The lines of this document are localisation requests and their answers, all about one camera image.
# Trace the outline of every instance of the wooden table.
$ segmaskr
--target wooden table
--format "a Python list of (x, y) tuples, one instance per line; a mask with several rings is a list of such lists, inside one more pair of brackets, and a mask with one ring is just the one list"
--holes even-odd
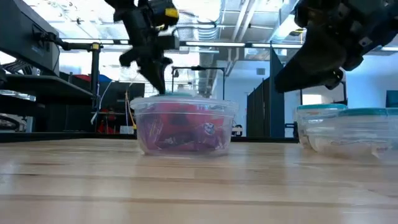
[(0, 223), (398, 223), (398, 161), (323, 157), (298, 144), (229, 156), (142, 156), (137, 142), (0, 144)]

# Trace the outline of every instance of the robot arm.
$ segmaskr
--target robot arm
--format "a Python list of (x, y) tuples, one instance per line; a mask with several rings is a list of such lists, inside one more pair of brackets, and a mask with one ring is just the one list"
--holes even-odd
[(279, 92), (334, 89), (343, 78), (340, 68), (355, 69), (364, 54), (387, 45), (398, 31), (398, 3), (388, 0), (300, 0), (294, 14), (307, 38), (276, 76)]
[(115, 8), (114, 21), (123, 21), (133, 48), (119, 58), (122, 66), (137, 62), (139, 72), (160, 94), (165, 93), (164, 70), (173, 61), (164, 51), (179, 49), (174, 36), (159, 36), (159, 32), (178, 22), (178, 11), (172, 0), (105, 0)]

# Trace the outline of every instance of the clear plastic container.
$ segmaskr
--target clear plastic container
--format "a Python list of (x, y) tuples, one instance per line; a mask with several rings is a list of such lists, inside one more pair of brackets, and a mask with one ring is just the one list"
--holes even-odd
[(228, 152), (238, 104), (186, 96), (131, 101), (137, 138), (146, 154), (219, 156)]
[(342, 157), (378, 158), (397, 146), (398, 109), (363, 108), (340, 111), (311, 124), (307, 134), (317, 152)]
[(324, 104), (324, 105), (303, 105), (298, 106), (295, 113), (297, 121), (297, 131), (300, 144), (307, 149), (312, 149), (306, 134), (306, 128), (309, 123), (320, 122), (324, 118), (336, 116), (341, 110), (347, 109), (346, 105)]

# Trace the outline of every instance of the tall black partition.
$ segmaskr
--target tall black partition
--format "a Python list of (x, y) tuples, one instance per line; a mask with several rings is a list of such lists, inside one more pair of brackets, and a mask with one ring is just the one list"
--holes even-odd
[(274, 85), (274, 77), (282, 68), (277, 54), (271, 49), (270, 76), (248, 96), (248, 137), (285, 137), (285, 97), (283, 93), (276, 92)]
[(285, 94), (278, 93), (275, 88), (274, 78), (283, 69), (282, 62), (280, 62), (278, 55), (271, 47), (271, 70), (269, 75), (269, 109), (270, 112), (266, 114), (266, 119), (269, 119), (270, 137), (284, 138), (285, 137)]

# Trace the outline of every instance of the black shelf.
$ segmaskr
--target black shelf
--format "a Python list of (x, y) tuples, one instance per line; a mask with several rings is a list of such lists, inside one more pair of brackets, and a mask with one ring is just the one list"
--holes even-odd
[(42, 104), (91, 105), (92, 94), (59, 77), (45, 75), (6, 75), (1, 89), (36, 96)]

